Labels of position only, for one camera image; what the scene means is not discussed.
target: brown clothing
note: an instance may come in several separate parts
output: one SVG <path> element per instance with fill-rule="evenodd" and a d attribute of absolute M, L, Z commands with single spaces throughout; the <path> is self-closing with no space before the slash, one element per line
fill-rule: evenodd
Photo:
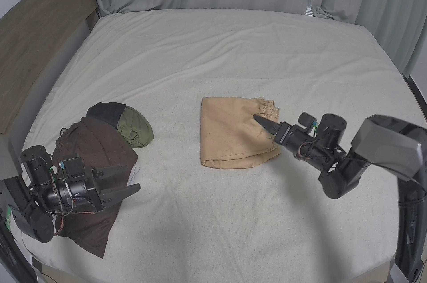
<path fill-rule="evenodd" d="M 91 117 L 83 117 L 58 138 L 53 163 L 58 167 L 58 161 L 75 153 L 83 158 L 86 166 L 92 168 L 119 164 L 127 166 L 125 174 L 102 180 L 100 189 L 126 186 L 131 169 L 138 159 L 136 152 L 114 127 Z M 108 235 L 119 209 L 120 203 L 97 214 L 67 216 L 59 235 L 71 238 L 81 248 L 103 258 Z M 60 224 L 61 218 L 56 218 L 56 229 L 59 229 Z"/>
<path fill-rule="evenodd" d="M 231 97 L 203 98 L 201 102 L 201 163 L 218 169 L 252 168 L 280 154 L 273 137 L 252 116 L 274 122 L 279 109 L 273 100 Z"/>

